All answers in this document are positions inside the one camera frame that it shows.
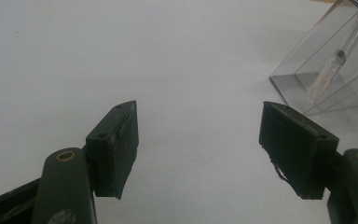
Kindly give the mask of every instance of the white background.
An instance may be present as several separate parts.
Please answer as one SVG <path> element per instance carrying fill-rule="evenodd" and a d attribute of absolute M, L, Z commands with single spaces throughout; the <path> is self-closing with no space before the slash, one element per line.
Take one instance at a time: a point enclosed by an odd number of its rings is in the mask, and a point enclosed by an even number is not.
<path fill-rule="evenodd" d="M 114 105 L 138 104 L 138 158 L 99 223 L 329 223 L 258 145 L 269 75 L 331 4 L 0 1 L 0 194 L 41 175 Z M 358 109 L 311 117 L 358 147 Z"/>

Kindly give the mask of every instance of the screw hole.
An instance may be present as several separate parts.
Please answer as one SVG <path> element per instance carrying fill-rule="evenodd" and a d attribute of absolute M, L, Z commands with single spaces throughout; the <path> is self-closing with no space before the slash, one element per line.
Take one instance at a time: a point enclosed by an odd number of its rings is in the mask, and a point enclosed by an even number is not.
<path fill-rule="evenodd" d="M 100 133 L 100 134 L 98 134 L 98 137 L 99 137 L 99 138 L 105 138 L 105 137 L 106 137 L 106 134 Z"/>
<path fill-rule="evenodd" d="M 75 156 L 75 152 L 73 151 L 64 151 L 56 156 L 57 161 L 69 161 L 73 159 Z"/>

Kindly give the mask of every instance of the transparent acrylic container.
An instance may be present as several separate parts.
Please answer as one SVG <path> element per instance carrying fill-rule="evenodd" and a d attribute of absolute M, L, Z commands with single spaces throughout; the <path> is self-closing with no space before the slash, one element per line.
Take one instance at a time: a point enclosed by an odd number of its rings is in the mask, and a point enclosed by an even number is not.
<path fill-rule="evenodd" d="M 358 106 L 358 1 L 337 0 L 270 80 L 303 114 Z M 318 85 L 320 80 L 330 84 Z"/>

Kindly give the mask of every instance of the dark green plastic part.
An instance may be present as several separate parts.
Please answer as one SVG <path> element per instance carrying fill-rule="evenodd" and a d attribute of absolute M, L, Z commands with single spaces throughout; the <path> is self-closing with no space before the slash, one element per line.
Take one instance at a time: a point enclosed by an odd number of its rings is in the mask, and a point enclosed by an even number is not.
<path fill-rule="evenodd" d="M 338 138 L 287 105 L 265 102 L 260 145 L 302 199 L 322 199 Z"/>

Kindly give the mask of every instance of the white surface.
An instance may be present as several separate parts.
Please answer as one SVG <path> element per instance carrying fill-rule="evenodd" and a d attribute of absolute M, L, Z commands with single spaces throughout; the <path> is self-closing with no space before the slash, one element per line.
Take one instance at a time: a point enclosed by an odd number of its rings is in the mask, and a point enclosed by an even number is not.
<path fill-rule="evenodd" d="M 330 6 L 0 1 L 0 194 L 137 100 L 138 158 L 121 201 L 95 199 L 99 223 L 328 223 L 328 193 L 298 198 L 258 132 L 280 102 L 268 76 Z M 358 109 L 337 114 L 313 119 L 358 147 Z"/>

